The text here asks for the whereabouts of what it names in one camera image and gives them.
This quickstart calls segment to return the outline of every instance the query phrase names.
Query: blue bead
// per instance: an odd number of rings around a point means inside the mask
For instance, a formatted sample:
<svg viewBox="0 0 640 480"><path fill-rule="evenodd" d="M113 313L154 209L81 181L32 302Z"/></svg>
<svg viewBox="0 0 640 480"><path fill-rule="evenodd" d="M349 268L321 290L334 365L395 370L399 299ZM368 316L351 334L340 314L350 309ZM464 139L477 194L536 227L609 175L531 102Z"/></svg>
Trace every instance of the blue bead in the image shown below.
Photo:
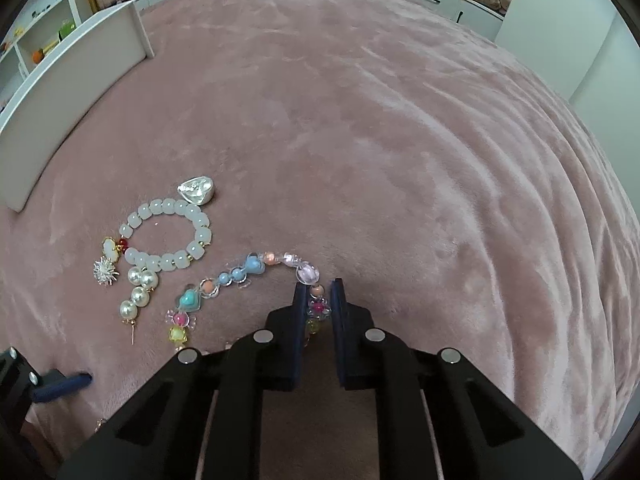
<svg viewBox="0 0 640 480"><path fill-rule="evenodd" d="M244 270L247 274L262 274L264 272L264 263L260 261L258 256L249 254L244 263Z"/></svg>
<svg viewBox="0 0 640 480"><path fill-rule="evenodd" d="M235 282L242 282L242 280L246 278L246 272L244 269L241 269L240 267L236 267L234 270L231 271L231 277Z"/></svg>
<svg viewBox="0 0 640 480"><path fill-rule="evenodd" d="M182 306L191 306L196 303L196 293L193 289L186 290L180 298L180 304Z"/></svg>
<svg viewBox="0 0 640 480"><path fill-rule="evenodd" d="M218 283L220 285L228 285L231 283L231 275L229 275L228 272L220 272L220 275L218 276Z"/></svg>

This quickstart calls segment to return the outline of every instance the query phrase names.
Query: bed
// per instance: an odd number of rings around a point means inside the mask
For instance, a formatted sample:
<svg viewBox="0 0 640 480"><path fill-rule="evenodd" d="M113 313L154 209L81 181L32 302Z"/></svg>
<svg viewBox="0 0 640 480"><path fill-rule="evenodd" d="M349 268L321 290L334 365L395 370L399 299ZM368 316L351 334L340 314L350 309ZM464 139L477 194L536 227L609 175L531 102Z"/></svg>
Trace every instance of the bed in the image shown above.
<svg viewBox="0 0 640 480"><path fill-rule="evenodd" d="M567 103L407 0L171 0L142 19L155 57L0 212L0 346L95 377L33 413L60 454L174 353L164 313L186 283L274 249L342 277L410 346L459 348L590 478L640 377L640 233ZM138 204L200 174L218 188L212 245L162 275L131 346L128 284L101 288L92 263ZM162 218L134 236L161 251L191 232ZM194 345L258 328L292 286L275 269L225 295ZM293 400L266 397L265 478L376 477L374 400L339 391L331 346L329 330L311 341Z"/></svg>

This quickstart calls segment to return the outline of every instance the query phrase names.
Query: jewelry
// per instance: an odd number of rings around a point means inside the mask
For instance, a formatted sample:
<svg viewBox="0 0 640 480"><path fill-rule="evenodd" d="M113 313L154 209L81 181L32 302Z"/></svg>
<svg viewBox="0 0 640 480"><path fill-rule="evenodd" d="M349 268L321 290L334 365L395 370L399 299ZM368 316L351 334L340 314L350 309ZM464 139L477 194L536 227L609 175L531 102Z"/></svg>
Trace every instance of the jewelry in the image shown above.
<svg viewBox="0 0 640 480"><path fill-rule="evenodd" d="M171 325L169 341L178 345L176 350L182 349L188 340L188 330L195 327L193 312L200 309L202 299L215 298L222 286L237 283L239 287L248 286L251 274L262 274L266 266L283 263L287 267L296 269L296 277L300 283L311 285L310 299L306 311L306 333L312 335L320 330L320 322L331 315L331 308L324 296L324 286L320 285L318 269L293 253L251 253L242 264L229 266L227 271L221 272L217 278L204 278L198 286L187 285L183 293L176 299L173 310L166 313L166 322Z"/></svg>
<svg viewBox="0 0 640 480"><path fill-rule="evenodd" d="M133 266L127 272L127 279L134 288L130 299L123 301L119 309L122 322L131 325L132 345L138 309L148 305L150 294L158 286L158 272L169 272L176 268L186 269L193 260L199 260L204 256L204 248L211 242L209 217L201 211L200 205L206 204L212 198L215 189L213 181L207 176L200 176L180 184L177 189L184 200L158 198L150 204L141 204L137 211L127 217L127 223L118 229L118 241L111 237L102 241L103 256L94 263L94 277L102 285L111 285L117 280L119 272L116 271L115 264L121 254L124 254L124 259ZM140 227L146 219L160 214L177 214L192 222L195 228L194 239L187 245L186 250L157 256L141 252L129 245L128 238L134 229Z"/></svg>

